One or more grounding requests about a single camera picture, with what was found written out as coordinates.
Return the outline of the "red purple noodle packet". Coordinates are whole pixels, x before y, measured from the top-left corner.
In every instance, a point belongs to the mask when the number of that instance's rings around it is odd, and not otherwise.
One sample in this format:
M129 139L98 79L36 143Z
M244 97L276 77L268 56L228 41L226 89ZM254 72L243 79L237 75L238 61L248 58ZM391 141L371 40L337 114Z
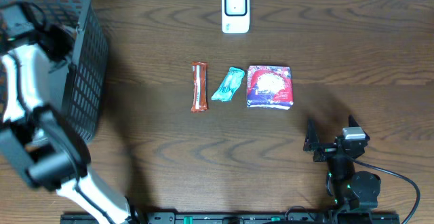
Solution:
M290 67L252 65L248 68L247 106L289 110L294 104Z

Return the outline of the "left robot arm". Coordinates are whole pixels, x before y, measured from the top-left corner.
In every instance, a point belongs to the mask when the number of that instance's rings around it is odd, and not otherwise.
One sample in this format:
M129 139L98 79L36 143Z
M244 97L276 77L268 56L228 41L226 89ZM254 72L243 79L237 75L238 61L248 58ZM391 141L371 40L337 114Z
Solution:
M5 34L1 52L7 73L1 124L4 157L30 187L70 199L98 223L146 223L129 200L90 166L87 145L52 104L48 74L71 57L76 31L51 24Z

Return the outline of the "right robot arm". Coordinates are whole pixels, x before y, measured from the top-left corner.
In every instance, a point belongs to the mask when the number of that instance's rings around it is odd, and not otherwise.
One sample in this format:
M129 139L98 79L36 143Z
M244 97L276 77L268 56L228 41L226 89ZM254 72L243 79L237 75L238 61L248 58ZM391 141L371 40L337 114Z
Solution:
M367 171L357 172L354 167L355 160L365 153L370 137L353 116L349 116L348 122L334 142L322 143L314 121L309 119L303 146L304 151L313 153L314 162L328 165L326 187L336 203L336 208L328 213L333 223L338 223L339 216L344 214L368 214L378 206L380 193L379 176Z

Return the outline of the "teal snack packet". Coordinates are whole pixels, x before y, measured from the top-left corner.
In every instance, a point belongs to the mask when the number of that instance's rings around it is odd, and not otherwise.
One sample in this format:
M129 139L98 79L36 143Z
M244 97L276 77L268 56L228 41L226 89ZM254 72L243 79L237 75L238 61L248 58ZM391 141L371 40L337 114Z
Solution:
M220 84L219 88L214 92L211 99L219 100L222 102L229 102L232 100L234 94L241 86L242 80L245 76L245 71L236 67L231 67Z

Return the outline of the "orange-brown snack bar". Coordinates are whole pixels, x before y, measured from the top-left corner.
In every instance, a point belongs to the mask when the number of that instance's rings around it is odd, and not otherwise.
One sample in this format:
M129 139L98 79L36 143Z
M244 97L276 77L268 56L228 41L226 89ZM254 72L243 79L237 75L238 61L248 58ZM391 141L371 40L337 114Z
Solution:
M207 69L205 62L193 62L193 105L192 112L202 112L208 109L207 101Z

